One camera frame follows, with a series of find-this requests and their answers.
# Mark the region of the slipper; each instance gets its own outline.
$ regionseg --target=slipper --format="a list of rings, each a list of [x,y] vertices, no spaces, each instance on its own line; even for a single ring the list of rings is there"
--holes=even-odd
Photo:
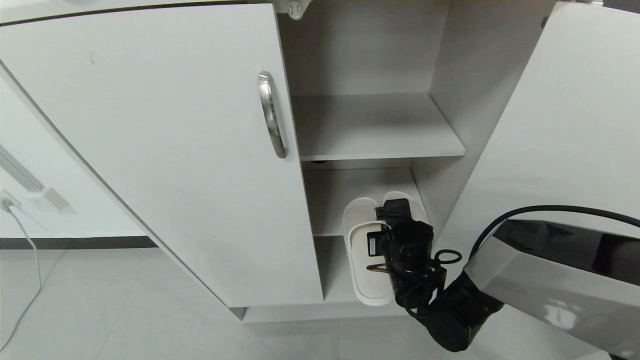
[[[378,203],[368,197],[351,201],[344,209],[344,243],[349,258],[353,289],[363,304],[382,306],[394,298],[388,274],[367,270],[368,265],[382,264],[384,256],[369,256],[367,233],[380,231],[384,221],[376,220]]]

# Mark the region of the black cable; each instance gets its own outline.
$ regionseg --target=black cable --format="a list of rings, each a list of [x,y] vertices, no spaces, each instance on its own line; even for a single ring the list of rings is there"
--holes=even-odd
[[[594,215],[597,217],[610,218],[612,220],[617,220],[620,222],[627,223],[629,225],[633,225],[636,227],[640,227],[640,220],[632,217],[628,217],[626,215],[613,213],[611,211],[593,209],[593,208],[585,208],[583,206],[571,206],[571,205],[535,205],[535,206],[526,206],[524,208],[519,208],[515,210],[508,211],[507,213],[502,214],[498,218],[496,218],[493,222],[487,226],[484,231],[478,236],[478,239],[474,243],[474,246],[471,248],[471,253],[469,254],[469,259],[471,259],[478,249],[480,249],[480,245],[482,245],[483,240],[491,233],[491,231],[498,226],[501,222],[507,220],[510,217],[514,217],[519,214],[524,213],[532,213],[534,211],[565,211],[568,213],[580,213],[587,215]]]

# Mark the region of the cabinet panel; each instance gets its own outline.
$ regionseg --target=cabinet panel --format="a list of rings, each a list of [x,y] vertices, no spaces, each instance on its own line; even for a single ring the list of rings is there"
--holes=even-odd
[[[640,217],[638,41],[636,14],[556,4],[437,249],[468,254],[494,218],[522,206],[589,206]],[[639,235],[612,220],[573,215],[535,218]]]
[[[68,142],[228,306],[321,302],[272,4],[0,29],[0,58]],[[286,159],[257,88],[267,70]]]

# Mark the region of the cabinet shelf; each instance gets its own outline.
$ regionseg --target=cabinet shelf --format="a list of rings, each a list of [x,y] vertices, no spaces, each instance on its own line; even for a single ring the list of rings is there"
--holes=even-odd
[[[342,236],[342,213],[353,199],[370,197],[382,205],[392,190],[420,205],[420,194],[408,168],[305,171],[305,192],[314,236]]]
[[[465,154],[429,94],[297,96],[292,107],[302,161]]]
[[[322,237],[315,238],[314,241],[324,302],[248,307],[244,312],[244,323],[406,315],[406,311],[395,301],[384,306],[367,306],[358,300],[351,284],[343,237]]]

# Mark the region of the wall switch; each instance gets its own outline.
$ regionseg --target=wall switch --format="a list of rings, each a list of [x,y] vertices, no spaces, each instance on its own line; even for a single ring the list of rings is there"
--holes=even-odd
[[[38,210],[44,212],[59,213],[68,205],[65,199],[62,199],[62,196],[50,187],[46,187],[40,192],[28,193],[24,198]]]
[[[2,199],[2,198],[7,198],[7,199],[11,200],[13,205],[18,207],[18,208],[22,206],[22,204],[15,197],[13,197],[13,195],[11,195],[8,191],[6,191],[5,189],[0,189],[0,199]]]

